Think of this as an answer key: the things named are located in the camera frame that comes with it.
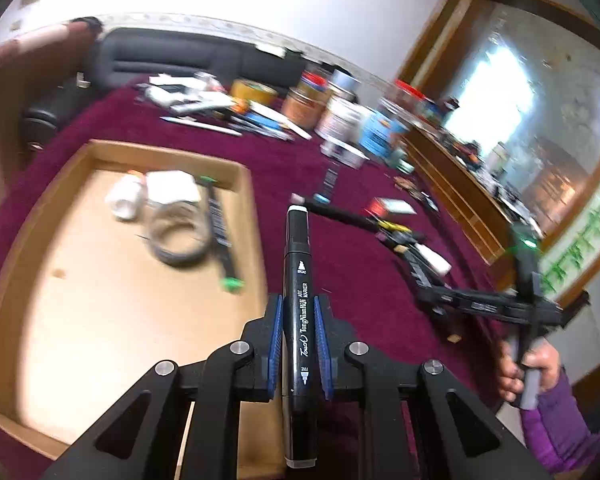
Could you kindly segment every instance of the person's hand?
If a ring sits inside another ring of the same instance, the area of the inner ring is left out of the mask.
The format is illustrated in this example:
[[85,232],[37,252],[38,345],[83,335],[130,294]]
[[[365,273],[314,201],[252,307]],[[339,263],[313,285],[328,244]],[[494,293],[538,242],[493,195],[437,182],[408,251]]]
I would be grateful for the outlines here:
[[[522,382],[522,370],[511,358],[511,348],[506,341],[500,341],[500,360],[498,361],[498,390],[507,402],[513,402],[516,395],[522,393],[525,385]],[[560,354],[548,342],[536,350],[525,354],[523,364],[530,368],[540,368],[540,392],[551,390],[560,377]]]

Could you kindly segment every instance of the red lid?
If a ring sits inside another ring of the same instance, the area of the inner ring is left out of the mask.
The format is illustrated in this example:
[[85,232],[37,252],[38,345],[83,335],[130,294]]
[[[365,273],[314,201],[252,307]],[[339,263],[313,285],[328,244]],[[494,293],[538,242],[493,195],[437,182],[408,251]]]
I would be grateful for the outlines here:
[[413,86],[411,85],[407,85],[407,83],[405,83],[404,81],[400,81],[399,79],[396,79],[394,84],[400,89],[400,90],[404,90],[405,92],[411,94],[411,95],[415,95],[418,99],[424,99],[425,95],[420,91],[415,89]]
[[327,86],[327,80],[317,74],[312,74],[311,72],[302,72],[302,77],[315,85]]

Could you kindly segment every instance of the black marker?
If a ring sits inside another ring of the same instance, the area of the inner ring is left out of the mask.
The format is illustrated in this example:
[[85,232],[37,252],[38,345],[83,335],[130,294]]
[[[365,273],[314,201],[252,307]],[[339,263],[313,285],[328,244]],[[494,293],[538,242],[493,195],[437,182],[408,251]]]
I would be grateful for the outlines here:
[[313,467],[317,455],[319,380],[308,231],[306,208],[290,206],[286,213],[282,315],[282,412],[285,458],[291,468]]
[[206,184],[209,202],[209,214],[211,216],[211,230],[214,237],[214,250],[224,268],[224,278],[222,286],[229,292],[239,290],[243,282],[238,279],[235,272],[234,258],[231,255],[231,242],[226,235],[226,225],[224,216],[222,216],[222,205],[216,197],[216,188],[211,177],[202,176],[202,181]]

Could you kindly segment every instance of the metal screw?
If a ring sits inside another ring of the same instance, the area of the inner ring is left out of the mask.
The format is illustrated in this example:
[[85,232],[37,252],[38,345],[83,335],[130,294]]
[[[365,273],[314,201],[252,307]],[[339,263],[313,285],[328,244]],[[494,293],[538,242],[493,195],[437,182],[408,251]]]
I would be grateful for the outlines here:
[[349,351],[355,355],[364,355],[369,352],[369,345],[362,341],[354,341],[349,345]]
[[171,361],[160,361],[155,365],[155,373],[158,375],[169,375],[175,370],[175,366]]
[[430,359],[424,363],[424,369],[431,375],[438,375],[439,373],[442,373],[442,370],[445,369],[445,366],[437,359]]
[[238,355],[242,355],[245,352],[248,352],[249,348],[249,343],[247,343],[246,341],[235,341],[231,343],[231,346],[229,346],[229,350],[231,350],[231,352],[233,352],[234,354]]

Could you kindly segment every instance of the purple sleeve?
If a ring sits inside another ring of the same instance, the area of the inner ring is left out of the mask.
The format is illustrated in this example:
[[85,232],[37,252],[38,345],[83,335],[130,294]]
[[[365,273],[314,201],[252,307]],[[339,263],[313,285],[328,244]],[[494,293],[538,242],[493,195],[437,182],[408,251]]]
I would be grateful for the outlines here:
[[520,420],[526,446],[551,474],[587,466],[600,451],[600,434],[587,428],[564,372],[537,409],[520,410]]

